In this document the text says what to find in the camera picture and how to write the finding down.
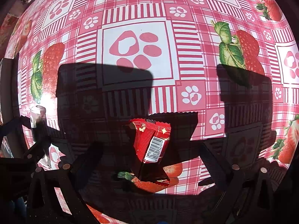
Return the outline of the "red white strawberry tablecloth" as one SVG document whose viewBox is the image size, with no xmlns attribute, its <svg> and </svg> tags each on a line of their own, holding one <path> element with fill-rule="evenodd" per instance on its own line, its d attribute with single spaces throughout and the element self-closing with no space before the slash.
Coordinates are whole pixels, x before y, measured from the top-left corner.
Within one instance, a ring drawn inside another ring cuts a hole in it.
<svg viewBox="0 0 299 224">
<path fill-rule="evenodd" d="M 1 0 L 1 60 L 17 59 L 25 152 L 2 160 L 20 223 L 298 223 L 298 43 L 275 0 Z M 30 109 L 46 109 L 51 169 Z M 168 186 L 131 170 L 129 120 L 171 125 Z M 70 168 L 92 142 L 83 189 Z M 230 164 L 219 189 L 205 142 Z"/>
</svg>

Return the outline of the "red candy wrapper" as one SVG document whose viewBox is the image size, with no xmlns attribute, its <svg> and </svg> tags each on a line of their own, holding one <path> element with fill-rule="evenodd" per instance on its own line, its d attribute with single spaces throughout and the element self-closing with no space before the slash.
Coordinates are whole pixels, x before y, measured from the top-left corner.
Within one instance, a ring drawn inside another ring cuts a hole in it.
<svg viewBox="0 0 299 224">
<path fill-rule="evenodd" d="M 171 125 L 152 119 L 135 118 L 126 125 L 134 149 L 131 170 L 140 181 L 150 181 L 162 186 L 170 178 L 160 165 L 170 141 Z"/>
</svg>

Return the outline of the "white cardboard box tray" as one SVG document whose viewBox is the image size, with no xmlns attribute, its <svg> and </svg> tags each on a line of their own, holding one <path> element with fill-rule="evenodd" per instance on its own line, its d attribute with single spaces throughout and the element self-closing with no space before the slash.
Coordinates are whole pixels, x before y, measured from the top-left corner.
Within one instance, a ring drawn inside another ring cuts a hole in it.
<svg viewBox="0 0 299 224">
<path fill-rule="evenodd" d="M 1 60 L 1 115 L 7 123 L 20 115 L 18 104 L 17 59 Z M 13 157 L 21 158 L 25 152 L 22 126 L 18 124 L 7 135 L 8 145 Z"/>
</svg>

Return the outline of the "clear dark seaweed bar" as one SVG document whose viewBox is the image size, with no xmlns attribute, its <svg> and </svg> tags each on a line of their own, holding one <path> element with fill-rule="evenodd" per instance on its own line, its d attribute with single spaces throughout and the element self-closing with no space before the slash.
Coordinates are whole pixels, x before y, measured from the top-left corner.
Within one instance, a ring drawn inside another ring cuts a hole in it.
<svg viewBox="0 0 299 224">
<path fill-rule="evenodd" d="M 30 109 L 30 124 L 31 132 L 33 134 L 33 146 L 38 153 L 38 158 L 42 159 L 43 157 L 45 157 L 46 165 L 51 169 L 52 167 L 49 147 L 52 141 L 47 130 L 45 107 L 36 105 Z"/>
</svg>

